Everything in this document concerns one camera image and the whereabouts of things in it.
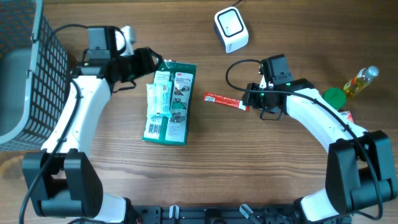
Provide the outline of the light green wipes pack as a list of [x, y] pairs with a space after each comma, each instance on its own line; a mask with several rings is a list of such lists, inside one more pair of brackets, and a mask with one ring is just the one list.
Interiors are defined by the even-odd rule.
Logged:
[[160, 81], [147, 84], [147, 116], [172, 116], [171, 90], [172, 82]]

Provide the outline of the green white round can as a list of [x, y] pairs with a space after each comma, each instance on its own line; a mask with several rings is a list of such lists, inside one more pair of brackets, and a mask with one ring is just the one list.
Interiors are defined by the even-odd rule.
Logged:
[[322, 94], [322, 98], [336, 110], [340, 110], [346, 104], [346, 95], [339, 88], [329, 88]]

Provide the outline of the yellow liquid glass bottle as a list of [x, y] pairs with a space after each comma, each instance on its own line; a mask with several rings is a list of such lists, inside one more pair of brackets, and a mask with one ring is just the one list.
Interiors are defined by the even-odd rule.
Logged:
[[375, 66], [363, 68], [359, 73], [343, 86], [346, 99], [349, 100], [366, 88], [377, 76], [379, 69]]

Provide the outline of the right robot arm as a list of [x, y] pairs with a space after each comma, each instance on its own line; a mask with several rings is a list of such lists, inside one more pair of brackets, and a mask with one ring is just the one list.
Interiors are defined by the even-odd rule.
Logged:
[[[285, 55], [259, 62], [260, 83], [244, 89], [243, 104], [262, 113], [288, 115], [304, 125], [327, 153], [323, 189], [295, 201], [288, 220], [338, 222], [357, 213], [378, 220], [382, 205], [397, 198], [397, 178], [389, 137], [344, 118], [308, 80], [294, 79]], [[363, 209], [376, 205], [377, 215]]]

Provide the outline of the green gloves package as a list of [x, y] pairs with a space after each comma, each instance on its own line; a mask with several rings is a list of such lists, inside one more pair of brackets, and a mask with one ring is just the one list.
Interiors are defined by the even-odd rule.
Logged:
[[156, 70], [153, 82], [172, 82], [172, 116], [153, 116], [146, 119], [142, 139], [168, 145], [185, 145], [188, 132], [188, 119], [197, 66], [173, 60], [162, 62]]

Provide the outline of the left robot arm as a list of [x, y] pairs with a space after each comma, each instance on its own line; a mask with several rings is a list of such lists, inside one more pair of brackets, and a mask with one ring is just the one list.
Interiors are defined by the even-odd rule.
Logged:
[[40, 217], [73, 223], [140, 223], [128, 198], [103, 190], [90, 147], [115, 84], [135, 88], [136, 79], [155, 72], [163, 59], [148, 47], [134, 49], [129, 26], [89, 26], [88, 33], [89, 46], [70, 72], [70, 91], [55, 129], [39, 152], [22, 161], [28, 188], [22, 209], [31, 204]]

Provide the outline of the red white stick sachet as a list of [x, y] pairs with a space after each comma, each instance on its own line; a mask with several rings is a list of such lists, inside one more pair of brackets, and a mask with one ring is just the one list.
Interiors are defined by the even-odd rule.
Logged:
[[207, 102], [217, 103], [219, 105], [230, 106], [243, 111], [249, 111], [249, 107], [244, 106], [241, 100], [237, 100], [227, 96], [217, 95], [215, 93], [205, 92], [203, 100]]

